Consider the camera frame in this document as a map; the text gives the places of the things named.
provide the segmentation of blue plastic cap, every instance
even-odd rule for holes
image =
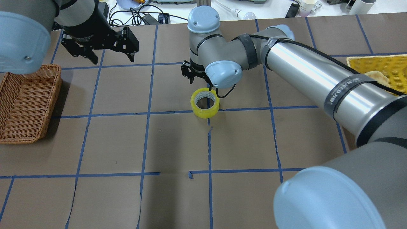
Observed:
[[[280,24],[280,25],[276,25],[276,26],[270,26],[270,27],[267,27],[267,29],[268,28],[278,28],[278,29],[280,29],[281,31],[283,31],[283,33],[285,33],[285,35],[288,37],[288,38],[290,38],[291,40],[295,40],[295,36],[294,36],[294,33],[291,31],[291,29],[290,29],[290,27],[288,27],[287,25],[285,25],[285,24]]]
[[[230,60],[220,60],[210,63],[205,68],[213,86],[222,89],[230,88],[242,78],[242,67],[236,62]]]
[[[188,29],[193,33],[211,33],[219,28],[218,12],[209,6],[195,7],[188,16]]]
[[[386,229],[377,208],[349,177],[329,167],[304,169],[274,196],[279,229]]]
[[[37,71],[51,42],[47,29],[31,18],[10,12],[0,11],[0,22],[0,71]]]

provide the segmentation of hole in tape roll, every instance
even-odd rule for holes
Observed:
[[[209,91],[201,91],[195,97],[195,104],[200,109],[209,109],[215,103],[216,97]]]

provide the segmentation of basket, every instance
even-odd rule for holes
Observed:
[[[382,72],[392,89],[407,93],[407,55],[347,57],[348,66],[360,73]]]
[[[33,143],[47,133],[61,88],[61,67],[45,64],[32,74],[7,73],[0,84],[0,143]]]

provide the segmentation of black phone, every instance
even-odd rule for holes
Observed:
[[[299,4],[291,3],[291,6],[288,9],[288,12],[287,12],[287,15],[285,16],[285,18],[295,18],[299,9],[300,9]]]

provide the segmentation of white cup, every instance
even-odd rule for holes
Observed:
[[[298,15],[301,17],[306,17],[311,13],[312,8],[314,7],[317,0],[301,0],[300,10]]]
[[[376,0],[356,0],[349,14],[367,14]]]

